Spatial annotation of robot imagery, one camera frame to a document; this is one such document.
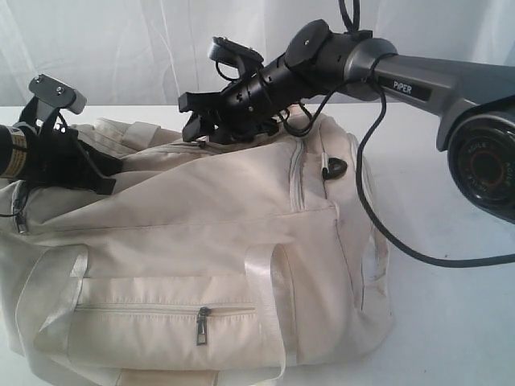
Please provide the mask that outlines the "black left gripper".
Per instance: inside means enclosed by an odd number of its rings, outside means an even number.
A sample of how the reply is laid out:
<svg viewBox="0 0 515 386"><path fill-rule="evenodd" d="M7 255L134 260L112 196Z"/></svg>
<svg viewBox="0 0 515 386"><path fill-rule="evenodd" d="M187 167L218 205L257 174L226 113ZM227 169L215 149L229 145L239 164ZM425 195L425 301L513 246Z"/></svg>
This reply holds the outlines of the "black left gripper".
<svg viewBox="0 0 515 386"><path fill-rule="evenodd" d="M27 180L45 187L93 189L111 195L122 171L122 160L96 150L78 138L78 131L57 124L35 140L30 152Z"/></svg>

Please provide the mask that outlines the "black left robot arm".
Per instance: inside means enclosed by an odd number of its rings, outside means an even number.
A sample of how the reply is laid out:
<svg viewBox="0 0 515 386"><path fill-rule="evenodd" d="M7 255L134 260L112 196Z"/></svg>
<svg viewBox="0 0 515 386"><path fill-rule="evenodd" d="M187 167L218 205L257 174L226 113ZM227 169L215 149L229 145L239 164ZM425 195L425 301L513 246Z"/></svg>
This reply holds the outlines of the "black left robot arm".
<svg viewBox="0 0 515 386"><path fill-rule="evenodd" d="M30 188L61 187L111 195L123 161L79 139L62 126L47 133L19 122L1 126L1 177Z"/></svg>

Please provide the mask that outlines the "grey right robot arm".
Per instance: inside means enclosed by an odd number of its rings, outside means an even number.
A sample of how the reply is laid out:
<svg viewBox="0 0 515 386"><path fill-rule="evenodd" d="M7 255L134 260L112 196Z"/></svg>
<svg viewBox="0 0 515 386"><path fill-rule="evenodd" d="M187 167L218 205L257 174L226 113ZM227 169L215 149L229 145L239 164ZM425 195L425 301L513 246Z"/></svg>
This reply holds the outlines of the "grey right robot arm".
<svg viewBox="0 0 515 386"><path fill-rule="evenodd" d="M341 93L361 101L381 94L439 118L436 147L462 195L483 211L514 219L514 70L400 55L371 31L336 33L323 20L305 25L285 52L265 64L254 50L216 37L210 58L238 76L219 92L186 92L187 142L208 136L244 142L273 130L290 105Z"/></svg>

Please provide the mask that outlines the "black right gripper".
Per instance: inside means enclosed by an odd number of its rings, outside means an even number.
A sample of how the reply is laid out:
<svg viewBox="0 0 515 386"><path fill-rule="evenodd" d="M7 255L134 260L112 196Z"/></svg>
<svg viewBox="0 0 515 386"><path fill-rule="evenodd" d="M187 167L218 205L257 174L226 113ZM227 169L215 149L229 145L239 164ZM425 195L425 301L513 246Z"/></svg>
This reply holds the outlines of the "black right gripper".
<svg viewBox="0 0 515 386"><path fill-rule="evenodd" d="M277 114L294 103L294 74L289 68L262 68L219 92L185 92L181 113L193 112L182 129L184 142L252 141L279 131Z"/></svg>

